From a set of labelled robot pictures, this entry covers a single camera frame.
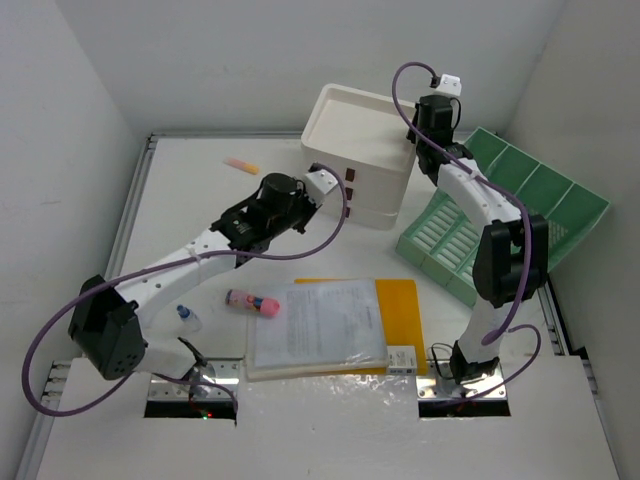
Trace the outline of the white three-drawer organizer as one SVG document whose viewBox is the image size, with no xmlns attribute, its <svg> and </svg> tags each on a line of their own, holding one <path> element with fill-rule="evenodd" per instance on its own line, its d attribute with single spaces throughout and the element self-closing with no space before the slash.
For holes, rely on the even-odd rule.
<svg viewBox="0 0 640 480">
<path fill-rule="evenodd" d="M 301 150 L 307 164 L 327 165 L 344 181 L 348 221 L 389 230 L 415 162 L 407 133 L 390 97 L 327 84 L 301 135 Z"/>
</svg>

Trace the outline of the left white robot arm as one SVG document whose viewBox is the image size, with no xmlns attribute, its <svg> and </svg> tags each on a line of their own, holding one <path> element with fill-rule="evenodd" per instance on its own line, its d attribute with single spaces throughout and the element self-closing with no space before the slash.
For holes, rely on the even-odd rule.
<svg viewBox="0 0 640 480">
<path fill-rule="evenodd" d="M 88 292 L 69 325 L 69 335 L 100 375 L 109 381 L 132 372 L 182 378 L 198 362 L 182 333 L 161 339 L 152 333 L 156 315 L 202 282 L 239 268 L 263 254 L 273 239 L 307 223 L 337 186 L 326 170 L 296 179 L 282 173 L 263 178 L 250 197 L 226 210 L 194 240 L 149 266 L 147 273 L 110 286 L 101 277 L 86 281 Z"/>
</svg>

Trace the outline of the pink glue stick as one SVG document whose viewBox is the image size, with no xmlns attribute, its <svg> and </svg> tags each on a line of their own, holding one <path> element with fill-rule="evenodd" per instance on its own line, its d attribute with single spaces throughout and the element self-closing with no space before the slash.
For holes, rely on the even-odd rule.
<svg viewBox="0 0 640 480">
<path fill-rule="evenodd" d="M 280 303 L 271 297 L 253 295 L 244 290 L 230 289 L 225 295 L 225 304 L 240 308 L 267 318 L 275 317 L 280 311 Z"/>
</svg>

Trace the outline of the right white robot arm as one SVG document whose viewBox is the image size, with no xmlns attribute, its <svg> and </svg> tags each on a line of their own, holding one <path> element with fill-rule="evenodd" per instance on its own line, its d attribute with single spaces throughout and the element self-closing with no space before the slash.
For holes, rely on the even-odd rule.
<svg viewBox="0 0 640 480">
<path fill-rule="evenodd" d="M 423 96 L 407 135 L 419 168 L 471 221 L 479 235 L 472 269 L 477 300 L 454 343 L 449 368 L 458 384 L 494 373 L 501 337 L 520 304 L 541 287 L 548 272 L 548 223 L 530 215 L 504 188 L 480 171 L 472 153 L 453 139 L 453 100 Z"/>
</svg>

